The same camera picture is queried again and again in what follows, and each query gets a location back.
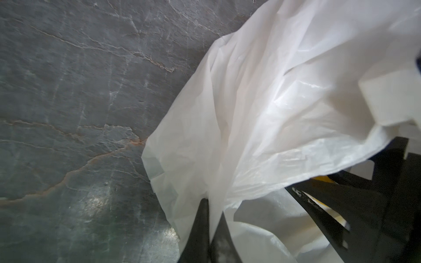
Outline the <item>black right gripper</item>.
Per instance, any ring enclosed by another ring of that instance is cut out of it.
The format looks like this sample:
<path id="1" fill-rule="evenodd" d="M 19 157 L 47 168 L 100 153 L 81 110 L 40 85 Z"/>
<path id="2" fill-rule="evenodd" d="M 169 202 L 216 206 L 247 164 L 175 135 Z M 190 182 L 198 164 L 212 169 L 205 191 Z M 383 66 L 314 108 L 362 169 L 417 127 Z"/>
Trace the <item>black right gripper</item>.
<path id="1" fill-rule="evenodd" d="M 421 157 L 395 137 L 369 158 L 371 180 L 347 171 L 286 187 L 345 263 L 418 263 L 421 260 Z"/>

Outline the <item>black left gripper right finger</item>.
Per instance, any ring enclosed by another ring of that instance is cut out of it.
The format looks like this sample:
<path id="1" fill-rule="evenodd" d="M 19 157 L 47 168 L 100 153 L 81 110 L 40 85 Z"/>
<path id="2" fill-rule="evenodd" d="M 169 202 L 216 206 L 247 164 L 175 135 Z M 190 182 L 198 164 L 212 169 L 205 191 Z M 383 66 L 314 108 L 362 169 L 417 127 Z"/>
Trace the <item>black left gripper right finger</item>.
<path id="1" fill-rule="evenodd" d="M 242 263 L 242 260 L 232 241 L 228 223 L 224 213 L 209 246 L 210 263 Z"/>

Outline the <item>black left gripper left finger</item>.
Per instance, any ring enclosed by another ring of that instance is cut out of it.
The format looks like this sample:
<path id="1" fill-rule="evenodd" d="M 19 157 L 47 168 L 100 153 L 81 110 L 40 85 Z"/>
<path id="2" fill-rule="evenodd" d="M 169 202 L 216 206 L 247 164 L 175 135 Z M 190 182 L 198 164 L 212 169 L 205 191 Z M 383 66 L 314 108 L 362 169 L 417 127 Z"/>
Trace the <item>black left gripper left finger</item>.
<path id="1" fill-rule="evenodd" d="M 207 263 L 209 256 L 209 202 L 200 201 L 187 244 L 178 263 Z"/>

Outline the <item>yellow fake banana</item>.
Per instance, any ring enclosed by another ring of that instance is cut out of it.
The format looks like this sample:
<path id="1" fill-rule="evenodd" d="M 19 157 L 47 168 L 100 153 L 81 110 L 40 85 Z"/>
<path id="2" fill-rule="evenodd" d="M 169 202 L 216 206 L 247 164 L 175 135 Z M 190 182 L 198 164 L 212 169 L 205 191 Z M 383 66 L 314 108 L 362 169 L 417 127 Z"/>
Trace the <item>yellow fake banana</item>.
<path id="1" fill-rule="evenodd" d="M 318 181 L 323 181 L 323 182 L 326 182 L 326 183 L 335 184 L 335 181 L 333 181 L 332 179 L 330 179 L 328 176 L 316 176 L 316 177 L 314 177 L 312 179 L 318 180 Z"/>

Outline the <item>white plastic bag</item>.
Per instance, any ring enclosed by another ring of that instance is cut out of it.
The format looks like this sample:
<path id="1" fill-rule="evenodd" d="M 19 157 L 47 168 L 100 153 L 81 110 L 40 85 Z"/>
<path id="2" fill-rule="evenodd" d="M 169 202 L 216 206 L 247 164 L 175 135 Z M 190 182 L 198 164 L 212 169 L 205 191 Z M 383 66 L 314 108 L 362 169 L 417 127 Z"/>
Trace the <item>white plastic bag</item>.
<path id="1" fill-rule="evenodd" d="M 203 198 L 242 263 L 345 263 L 286 187 L 421 141 L 420 1 L 268 1 L 217 39 L 142 154 L 180 254 Z"/>

